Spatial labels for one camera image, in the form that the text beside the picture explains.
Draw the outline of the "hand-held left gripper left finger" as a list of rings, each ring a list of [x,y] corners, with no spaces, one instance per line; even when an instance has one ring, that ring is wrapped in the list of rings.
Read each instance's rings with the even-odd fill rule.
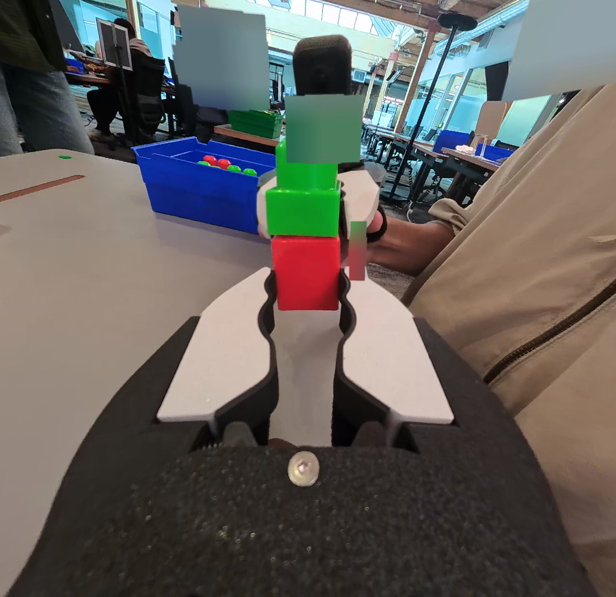
[[[278,403],[275,273],[261,268],[200,315],[168,391],[160,422],[259,425]]]

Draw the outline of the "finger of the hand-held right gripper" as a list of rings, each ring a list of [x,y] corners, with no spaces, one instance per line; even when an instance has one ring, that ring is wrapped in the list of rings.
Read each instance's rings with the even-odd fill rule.
[[[266,203],[266,194],[267,192],[275,187],[275,179],[269,179],[263,185],[258,187],[258,192],[256,195],[256,214],[258,221],[258,233],[263,238],[271,238],[271,235],[268,231],[267,226],[267,203]]]
[[[363,169],[339,174],[339,187],[341,264],[347,271],[364,271],[368,248],[387,230],[387,219],[380,207],[380,187]]]

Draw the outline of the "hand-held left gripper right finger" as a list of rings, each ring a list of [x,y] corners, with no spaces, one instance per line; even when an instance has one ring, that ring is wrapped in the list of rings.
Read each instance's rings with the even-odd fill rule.
[[[339,278],[333,407],[351,425],[450,425],[453,411],[411,312],[366,278]]]

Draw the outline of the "green double toy block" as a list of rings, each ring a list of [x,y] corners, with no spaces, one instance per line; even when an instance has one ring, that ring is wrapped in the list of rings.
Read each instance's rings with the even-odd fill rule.
[[[287,149],[288,139],[283,139],[275,150],[275,185],[264,195],[267,234],[336,237],[341,203],[338,165],[289,162]]]

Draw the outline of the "red toy block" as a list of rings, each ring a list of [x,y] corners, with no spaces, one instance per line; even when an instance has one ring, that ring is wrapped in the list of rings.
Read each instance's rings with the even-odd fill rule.
[[[273,269],[280,311],[337,311],[340,239],[275,236]]]

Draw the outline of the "person's right forearm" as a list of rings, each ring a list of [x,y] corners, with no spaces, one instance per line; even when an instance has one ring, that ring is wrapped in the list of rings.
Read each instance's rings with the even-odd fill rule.
[[[382,214],[375,215],[368,231],[376,232],[383,223],[387,224],[386,231],[367,247],[367,263],[412,278],[426,270],[455,237],[448,226],[439,222],[413,224]]]

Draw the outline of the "pile of colourful toy blocks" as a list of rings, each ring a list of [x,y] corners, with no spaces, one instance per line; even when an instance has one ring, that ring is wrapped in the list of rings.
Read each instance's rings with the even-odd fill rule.
[[[223,158],[223,157],[216,157],[214,155],[205,155],[197,163],[205,167],[215,167],[221,170],[227,170],[229,172],[234,172],[234,173],[241,173],[247,176],[252,176],[252,177],[258,176],[257,171],[253,168],[242,169],[238,165],[232,164],[230,160]]]

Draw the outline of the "blue plastic bin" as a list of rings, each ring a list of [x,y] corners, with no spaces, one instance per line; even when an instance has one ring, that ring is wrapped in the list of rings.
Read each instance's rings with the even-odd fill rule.
[[[468,144],[468,141],[472,140],[473,138],[471,137],[470,133],[443,130],[437,135],[432,150],[435,153],[441,154],[443,148],[456,149],[458,146],[470,146]],[[483,147],[482,144],[479,144],[473,149],[473,153],[476,156],[481,156],[482,151],[484,159],[491,162],[502,162],[504,159],[513,155],[513,153],[516,151],[516,148],[508,149],[491,145],[486,145],[485,147]]]
[[[275,155],[196,137],[133,147],[154,212],[258,233],[259,177],[275,168]],[[205,155],[223,157],[258,176],[205,167]]]

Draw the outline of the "green crate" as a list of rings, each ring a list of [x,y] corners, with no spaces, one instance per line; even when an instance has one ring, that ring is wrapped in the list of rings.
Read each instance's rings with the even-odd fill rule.
[[[283,126],[283,116],[275,111],[237,111],[228,112],[232,129],[264,139],[278,139]]]

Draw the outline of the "black floor lamp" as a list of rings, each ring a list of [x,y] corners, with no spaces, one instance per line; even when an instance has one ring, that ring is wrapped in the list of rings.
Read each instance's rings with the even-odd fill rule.
[[[400,163],[400,167],[398,168],[396,177],[394,178],[394,182],[392,184],[392,189],[389,193],[389,196],[387,198],[384,198],[383,201],[387,201],[389,204],[397,204],[397,203],[401,203],[402,199],[396,196],[396,191],[397,191],[397,187],[400,183],[400,180],[404,174],[404,171],[406,169],[406,167],[408,166],[408,163],[410,161],[410,157],[411,154],[413,152],[413,149],[415,147],[415,140],[417,138],[417,135],[420,131],[420,127],[421,127],[421,122],[426,114],[427,111],[427,107],[429,106],[429,101],[431,100],[432,94],[434,92],[435,89],[435,85],[438,81],[438,78],[440,76],[443,64],[446,60],[447,54],[451,48],[451,45],[453,43],[453,39],[455,38],[455,35],[457,34],[458,31],[462,31],[462,32],[468,32],[468,31],[473,31],[476,29],[477,25],[478,25],[478,21],[477,19],[475,19],[472,16],[467,16],[467,15],[463,15],[457,12],[450,12],[450,13],[444,13],[441,16],[439,16],[437,22],[444,28],[447,28],[450,30],[450,34],[447,38],[446,44],[445,44],[445,48],[443,50],[443,53],[441,55],[441,60],[438,64],[437,69],[435,70],[434,73],[434,78],[431,82],[431,86],[428,89],[428,92],[426,94],[426,98],[424,100],[423,103],[423,107],[421,108],[420,114],[418,116],[418,120],[416,122],[416,125],[413,129],[412,135],[411,135],[411,139],[410,142],[408,144],[408,146],[406,147],[404,156],[402,158],[402,161]]]

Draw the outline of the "person's beige jacket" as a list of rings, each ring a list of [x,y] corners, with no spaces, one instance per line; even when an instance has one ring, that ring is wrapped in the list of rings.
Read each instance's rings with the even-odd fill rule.
[[[491,388],[569,540],[615,596],[615,84],[583,90],[483,185],[404,303]]]

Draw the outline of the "black office chair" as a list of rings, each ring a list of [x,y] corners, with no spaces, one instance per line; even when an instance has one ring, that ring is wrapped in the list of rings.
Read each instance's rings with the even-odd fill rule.
[[[132,74],[128,76],[127,91],[133,125],[132,140],[136,145],[150,143],[158,127],[165,121],[161,97],[165,62],[131,50]]]

